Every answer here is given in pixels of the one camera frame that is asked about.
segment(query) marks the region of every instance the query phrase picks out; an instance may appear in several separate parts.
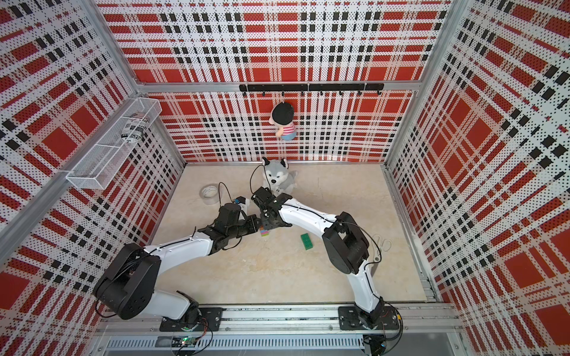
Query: perforated wall panel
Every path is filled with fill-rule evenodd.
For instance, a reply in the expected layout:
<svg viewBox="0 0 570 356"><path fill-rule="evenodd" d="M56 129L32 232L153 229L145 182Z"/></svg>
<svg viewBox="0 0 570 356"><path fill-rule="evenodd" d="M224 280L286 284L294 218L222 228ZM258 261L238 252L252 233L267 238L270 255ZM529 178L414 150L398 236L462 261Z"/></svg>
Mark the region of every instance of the perforated wall panel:
<svg viewBox="0 0 570 356"><path fill-rule="evenodd" d="M131 90L73 1L0 9L0 230Z"/></svg>
<svg viewBox="0 0 570 356"><path fill-rule="evenodd" d="M85 354L93 286L124 244L149 242L180 172L150 129L107 189L63 194L0 272L0 354Z"/></svg>
<svg viewBox="0 0 570 356"><path fill-rule="evenodd" d="M570 352L569 1L470 1L391 167L478 354Z"/></svg>
<svg viewBox="0 0 570 356"><path fill-rule="evenodd" d="M161 118L188 161L259 161L261 157L381 162L412 93L157 93ZM269 123L282 100L295 108L297 136L275 137Z"/></svg>
<svg viewBox="0 0 570 356"><path fill-rule="evenodd" d="M96 0L145 83L417 80L450 2Z"/></svg>

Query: doll's blue shorts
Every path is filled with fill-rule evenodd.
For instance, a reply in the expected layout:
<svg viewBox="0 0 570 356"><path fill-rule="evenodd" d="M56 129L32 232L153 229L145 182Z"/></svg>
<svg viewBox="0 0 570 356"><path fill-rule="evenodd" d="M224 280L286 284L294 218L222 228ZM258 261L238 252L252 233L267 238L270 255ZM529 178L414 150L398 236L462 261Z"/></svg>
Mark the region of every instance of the doll's blue shorts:
<svg viewBox="0 0 570 356"><path fill-rule="evenodd" d="M295 138L295 136L297 136L297 131L290 133L288 135L283 135L283 136L281 136L281 138L285 141L291 141Z"/></svg>

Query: beige tile floor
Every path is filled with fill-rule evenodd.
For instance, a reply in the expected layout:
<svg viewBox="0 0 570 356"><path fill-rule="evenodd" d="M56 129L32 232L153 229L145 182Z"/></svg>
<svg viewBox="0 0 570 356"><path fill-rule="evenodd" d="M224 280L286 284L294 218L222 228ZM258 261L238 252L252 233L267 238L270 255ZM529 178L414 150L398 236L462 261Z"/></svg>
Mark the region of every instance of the beige tile floor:
<svg viewBox="0 0 570 356"><path fill-rule="evenodd" d="M248 185L254 167L186 167L152 243L186 237L194 226L201 228L214 220L218 205L207 206L198 196L208 183L224 182L233 198L251 197ZM426 300L379 165L305 164L291 165L290 170L299 172L294 198L331 214L346 211L371 235L392 242L373 277L385 300ZM253 178L254 191L261 185L261 172L259 168ZM229 201L227 194L222 201ZM252 202L248 214L254 212L259 209ZM293 226L271 230L265 237L259 232L247 235L234 249L166 271L156 288L180 290L201 304L353 301L348 279L330 263L320 237L310 234L314 247L305 250L303 233ZM369 252L372 256L372 244Z"/></svg>

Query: hanging doll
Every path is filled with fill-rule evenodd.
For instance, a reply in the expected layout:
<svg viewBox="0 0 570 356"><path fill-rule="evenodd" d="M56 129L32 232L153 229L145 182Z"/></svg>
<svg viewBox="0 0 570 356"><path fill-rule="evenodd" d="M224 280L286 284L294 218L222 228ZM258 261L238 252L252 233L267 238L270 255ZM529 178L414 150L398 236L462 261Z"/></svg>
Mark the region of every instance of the hanging doll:
<svg viewBox="0 0 570 356"><path fill-rule="evenodd" d="M285 141L291 141L297 136L297 130L293 123L293 105L289 103L279 103L273 108L269 123L277 127L275 135Z"/></svg>

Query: striped shirt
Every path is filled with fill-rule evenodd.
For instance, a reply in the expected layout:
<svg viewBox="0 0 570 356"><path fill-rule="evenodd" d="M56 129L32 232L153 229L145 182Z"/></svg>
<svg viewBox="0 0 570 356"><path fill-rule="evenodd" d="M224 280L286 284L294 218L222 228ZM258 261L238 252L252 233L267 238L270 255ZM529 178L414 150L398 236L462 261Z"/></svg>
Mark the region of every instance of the striped shirt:
<svg viewBox="0 0 570 356"><path fill-rule="evenodd" d="M283 127L283 136L290 135L293 132L295 132L295 124L291 121L290 124Z"/></svg>

